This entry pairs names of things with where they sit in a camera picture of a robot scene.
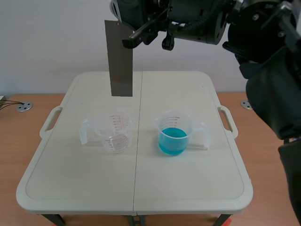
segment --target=empty measuring cup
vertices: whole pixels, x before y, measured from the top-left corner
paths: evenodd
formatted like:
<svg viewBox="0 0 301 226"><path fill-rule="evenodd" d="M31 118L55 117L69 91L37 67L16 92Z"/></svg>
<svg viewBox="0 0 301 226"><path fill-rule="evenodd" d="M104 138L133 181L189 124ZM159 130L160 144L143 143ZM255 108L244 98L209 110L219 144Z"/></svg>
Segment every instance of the empty measuring cup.
<svg viewBox="0 0 301 226"><path fill-rule="evenodd" d="M130 147L135 119L123 110L105 112L98 117L83 121L79 130L81 144L87 143L87 130L97 135L104 147L112 153L120 153Z"/></svg>
<svg viewBox="0 0 301 226"><path fill-rule="evenodd" d="M202 122L195 122L188 115L178 111L168 111L155 119L159 130L158 143L161 150L166 154L182 153L194 131L202 135L203 147L209 147L208 127Z"/></svg>

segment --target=white folding table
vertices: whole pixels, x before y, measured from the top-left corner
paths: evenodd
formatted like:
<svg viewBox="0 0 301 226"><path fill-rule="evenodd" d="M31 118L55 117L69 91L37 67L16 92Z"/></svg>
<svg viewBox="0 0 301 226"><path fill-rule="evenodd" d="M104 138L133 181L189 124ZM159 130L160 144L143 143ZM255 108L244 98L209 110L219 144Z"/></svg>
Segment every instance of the white folding table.
<svg viewBox="0 0 301 226"><path fill-rule="evenodd" d="M103 110L125 108L137 119L133 144L120 154L104 151L94 139L81 145L84 119ZM195 133L182 154L167 156L158 147L154 119L179 110L210 127L211 144L200 149ZM223 127L225 113L231 131ZM55 126L49 126L60 116ZM45 121L42 141L16 198L25 210L58 226L60 214L219 213L215 225L251 201L253 189L234 139L238 131L220 105L210 78L200 72L135 72L133 97L112 97L108 72L77 76L60 106ZM132 217L129 223L134 225Z"/></svg>

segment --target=measuring cup with blue liquid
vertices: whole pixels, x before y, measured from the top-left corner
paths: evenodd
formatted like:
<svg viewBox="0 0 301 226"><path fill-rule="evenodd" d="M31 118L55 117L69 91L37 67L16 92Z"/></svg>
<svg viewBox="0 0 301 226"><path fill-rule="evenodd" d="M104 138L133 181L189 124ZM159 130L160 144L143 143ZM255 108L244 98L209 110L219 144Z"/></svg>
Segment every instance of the measuring cup with blue liquid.
<svg viewBox="0 0 301 226"><path fill-rule="evenodd" d="M168 111L155 119L155 124L159 130L159 147L166 154L177 155L182 153L195 131L201 133L203 148L209 148L208 126L203 122L193 121L188 115L178 111Z"/></svg>

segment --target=blue liquid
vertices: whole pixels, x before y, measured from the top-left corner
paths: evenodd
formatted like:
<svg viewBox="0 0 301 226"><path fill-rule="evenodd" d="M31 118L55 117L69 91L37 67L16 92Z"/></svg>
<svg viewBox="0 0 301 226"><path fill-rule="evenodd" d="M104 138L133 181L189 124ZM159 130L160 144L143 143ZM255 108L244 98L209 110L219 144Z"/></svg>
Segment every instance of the blue liquid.
<svg viewBox="0 0 301 226"><path fill-rule="evenodd" d="M187 134L178 128L167 128L162 131L164 134L171 137L185 137ZM163 134L159 134L159 147L166 154L180 154L188 144L188 137L183 139L173 139Z"/></svg>

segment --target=table handle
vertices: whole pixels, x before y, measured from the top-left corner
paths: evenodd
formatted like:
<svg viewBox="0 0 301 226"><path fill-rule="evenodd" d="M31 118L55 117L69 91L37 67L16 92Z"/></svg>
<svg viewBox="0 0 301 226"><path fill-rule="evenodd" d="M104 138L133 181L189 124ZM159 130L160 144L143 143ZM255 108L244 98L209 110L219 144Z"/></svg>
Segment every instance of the table handle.
<svg viewBox="0 0 301 226"><path fill-rule="evenodd" d="M42 139L43 139L43 136L45 135L45 133L49 130L50 125L53 124L57 114L60 113L62 111L62 109L63 109L62 106L57 106L51 110L49 116L47 117L46 121L44 122L44 125L42 126L42 128L40 130L40 137Z"/></svg>
<svg viewBox="0 0 301 226"><path fill-rule="evenodd" d="M238 136L238 129L237 129L236 125L235 125L235 122L234 122L234 120L232 118L232 115L231 115L229 109L226 108L225 106L220 106L220 107L218 107L218 110L221 111L222 113L224 113L226 121L227 121L227 123L229 125L229 128L230 128L231 132L232 132L233 138L234 139L237 138L237 136Z"/></svg>

